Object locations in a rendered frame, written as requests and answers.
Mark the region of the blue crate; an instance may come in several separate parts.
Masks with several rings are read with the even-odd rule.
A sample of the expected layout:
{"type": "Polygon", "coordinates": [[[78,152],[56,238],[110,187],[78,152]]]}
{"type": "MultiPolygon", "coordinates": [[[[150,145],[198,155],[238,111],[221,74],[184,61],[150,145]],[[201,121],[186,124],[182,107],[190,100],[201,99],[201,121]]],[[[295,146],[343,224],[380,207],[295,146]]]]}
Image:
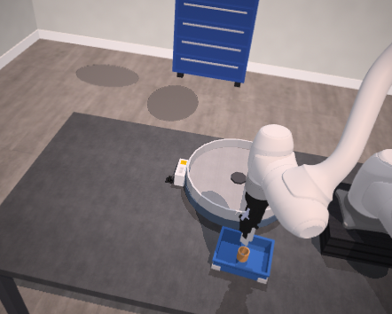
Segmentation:
{"type": "Polygon", "coordinates": [[[242,232],[238,230],[222,226],[211,269],[226,271],[266,284],[270,276],[275,240],[254,235],[253,241],[249,241],[247,245],[250,251],[249,257],[246,262],[242,263],[237,259],[239,248],[245,247],[240,242],[241,234],[242,232]]]}

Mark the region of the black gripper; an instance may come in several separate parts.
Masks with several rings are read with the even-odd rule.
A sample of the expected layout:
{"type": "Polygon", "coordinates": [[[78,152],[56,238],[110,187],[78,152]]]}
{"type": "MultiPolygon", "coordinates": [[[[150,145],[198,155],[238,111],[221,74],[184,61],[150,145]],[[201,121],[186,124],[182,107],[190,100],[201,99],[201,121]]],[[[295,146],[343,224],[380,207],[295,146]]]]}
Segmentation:
{"type": "Polygon", "coordinates": [[[242,215],[239,215],[239,230],[242,232],[240,242],[247,246],[248,242],[253,240],[255,229],[257,230],[259,228],[257,224],[261,222],[266,207],[268,207],[269,204],[267,200],[257,200],[253,198],[247,193],[247,191],[245,194],[245,199],[247,202],[245,209],[246,212],[242,215]]]}

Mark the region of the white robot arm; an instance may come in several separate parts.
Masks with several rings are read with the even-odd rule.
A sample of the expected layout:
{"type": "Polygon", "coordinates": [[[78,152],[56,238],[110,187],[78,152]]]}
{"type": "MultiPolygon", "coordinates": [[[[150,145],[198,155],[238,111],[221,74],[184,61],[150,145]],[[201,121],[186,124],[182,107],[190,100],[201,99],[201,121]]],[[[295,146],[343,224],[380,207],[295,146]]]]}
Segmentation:
{"type": "MultiPolygon", "coordinates": [[[[247,193],[267,200],[293,235],[318,236],[328,224],[333,191],[357,164],[391,85],[392,43],[366,73],[339,144],[317,165],[298,167],[289,129],[277,124],[261,127],[248,156],[247,193]]],[[[338,189],[335,195],[345,229],[384,232],[392,238],[392,149],[372,155],[349,192],[338,189]]]]}

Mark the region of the bronze bushing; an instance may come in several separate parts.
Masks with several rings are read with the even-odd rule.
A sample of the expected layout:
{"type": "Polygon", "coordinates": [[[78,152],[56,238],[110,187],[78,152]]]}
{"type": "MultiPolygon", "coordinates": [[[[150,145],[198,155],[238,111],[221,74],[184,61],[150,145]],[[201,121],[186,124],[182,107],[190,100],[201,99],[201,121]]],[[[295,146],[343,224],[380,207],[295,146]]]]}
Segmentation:
{"type": "Polygon", "coordinates": [[[237,253],[237,259],[243,263],[247,261],[248,256],[249,256],[249,249],[247,247],[240,247],[237,253]]]}

